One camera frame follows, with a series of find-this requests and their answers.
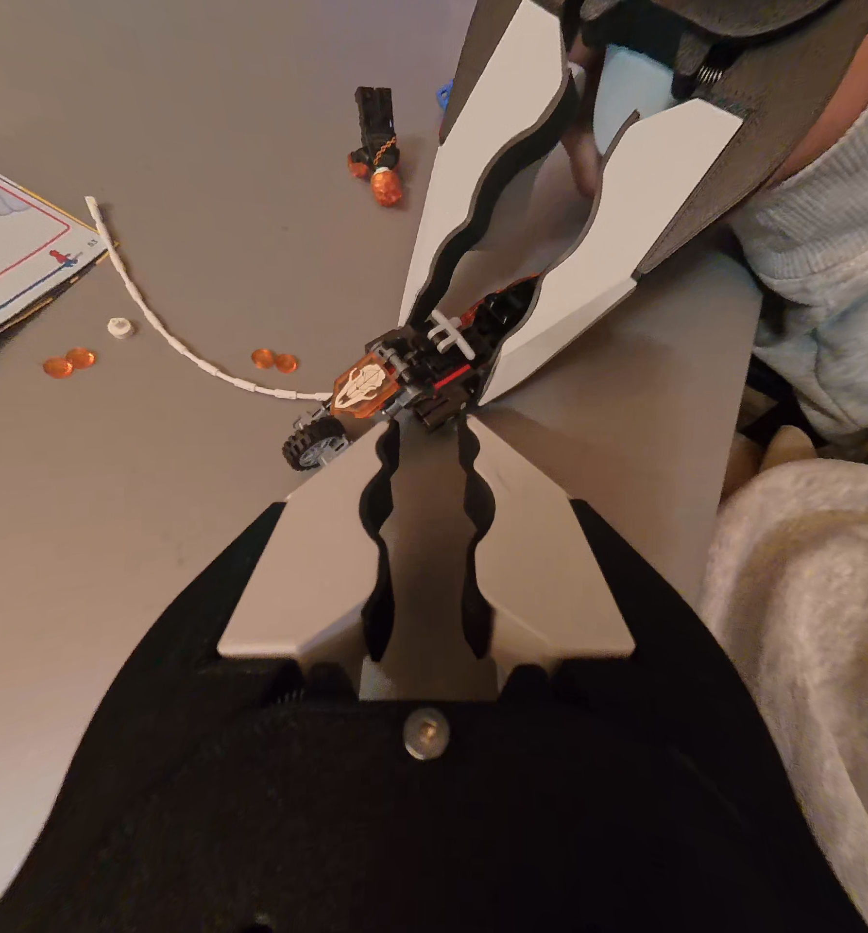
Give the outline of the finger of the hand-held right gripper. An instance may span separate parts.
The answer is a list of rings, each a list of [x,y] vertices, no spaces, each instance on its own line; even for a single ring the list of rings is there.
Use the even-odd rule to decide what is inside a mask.
[[[743,120],[704,100],[627,121],[606,153],[591,217],[540,277],[478,398],[486,405],[544,367],[634,290],[640,264]]]
[[[398,323],[437,308],[516,176],[577,111],[557,2],[477,2],[457,65]]]

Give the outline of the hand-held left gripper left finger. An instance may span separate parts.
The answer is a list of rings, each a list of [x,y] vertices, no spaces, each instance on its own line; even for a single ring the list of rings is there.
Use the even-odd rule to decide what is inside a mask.
[[[381,527],[400,427],[384,422],[288,496],[218,652],[233,659],[381,659],[394,600]]]

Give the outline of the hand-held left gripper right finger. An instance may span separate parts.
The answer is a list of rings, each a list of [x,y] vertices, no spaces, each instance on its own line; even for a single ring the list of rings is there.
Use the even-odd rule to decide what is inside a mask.
[[[463,634],[478,659],[614,659],[635,641],[567,492],[478,418],[458,428]]]

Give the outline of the black lego motorcycle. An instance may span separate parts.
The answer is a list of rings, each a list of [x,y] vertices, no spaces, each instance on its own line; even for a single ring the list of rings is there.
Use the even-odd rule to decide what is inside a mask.
[[[321,406],[296,421],[282,449],[288,466],[306,472],[342,453],[353,440],[347,420],[409,412],[433,431],[479,403],[503,342],[530,310],[537,280],[521,278],[458,317],[433,310],[418,327],[406,324],[369,343]]]

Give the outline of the person's right forearm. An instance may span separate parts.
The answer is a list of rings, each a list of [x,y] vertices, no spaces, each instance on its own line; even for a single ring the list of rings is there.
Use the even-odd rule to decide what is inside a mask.
[[[773,183],[789,179],[822,157],[847,134],[867,107],[868,33],[821,116],[777,170]]]

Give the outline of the black flame-head lego minifigure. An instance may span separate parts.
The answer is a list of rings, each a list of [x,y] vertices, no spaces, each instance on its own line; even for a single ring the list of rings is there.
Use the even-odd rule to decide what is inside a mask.
[[[373,199],[381,207],[396,207],[402,201],[403,187],[391,88],[359,86],[355,101],[360,146],[347,156],[348,172],[368,184]]]

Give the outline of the lego instruction booklet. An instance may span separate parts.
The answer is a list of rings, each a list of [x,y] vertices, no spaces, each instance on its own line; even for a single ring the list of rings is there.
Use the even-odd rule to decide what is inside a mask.
[[[95,228],[0,173],[0,334],[52,303],[105,253]]]

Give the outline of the person's right hand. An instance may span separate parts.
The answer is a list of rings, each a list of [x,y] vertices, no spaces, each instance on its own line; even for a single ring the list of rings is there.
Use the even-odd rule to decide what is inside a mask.
[[[594,115],[605,51],[588,48],[580,38],[576,38],[568,51],[568,59],[581,70],[583,83],[579,107],[562,134],[561,143],[577,190],[583,197],[592,199],[599,187],[603,169],[603,156],[595,139]]]

